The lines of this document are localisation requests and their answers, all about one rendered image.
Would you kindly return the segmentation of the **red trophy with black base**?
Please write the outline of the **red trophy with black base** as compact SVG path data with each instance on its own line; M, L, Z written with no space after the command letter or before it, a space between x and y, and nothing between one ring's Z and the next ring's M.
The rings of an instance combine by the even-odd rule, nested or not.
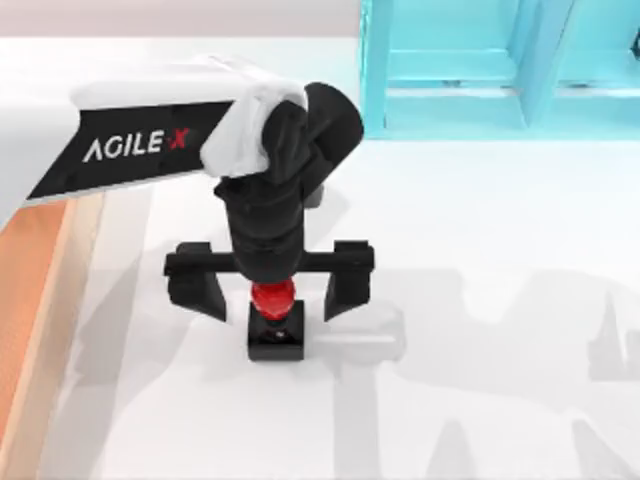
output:
M296 299L292 278L273 284L253 283L247 351L253 362L304 359L305 304Z

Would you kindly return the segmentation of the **shallow salmon-coloured box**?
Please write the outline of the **shallow salmon-coloured box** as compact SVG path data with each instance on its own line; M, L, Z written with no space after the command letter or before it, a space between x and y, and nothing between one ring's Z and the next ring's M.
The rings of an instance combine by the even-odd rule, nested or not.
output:
M104 197L20 209L0 231L0 480L36 480Z

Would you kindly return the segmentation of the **light blue rack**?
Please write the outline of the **light blue rack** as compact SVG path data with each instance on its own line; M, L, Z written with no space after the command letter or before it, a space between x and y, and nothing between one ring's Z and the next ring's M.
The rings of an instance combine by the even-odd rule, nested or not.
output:
M361 0L375 139L640 141L640 0Z

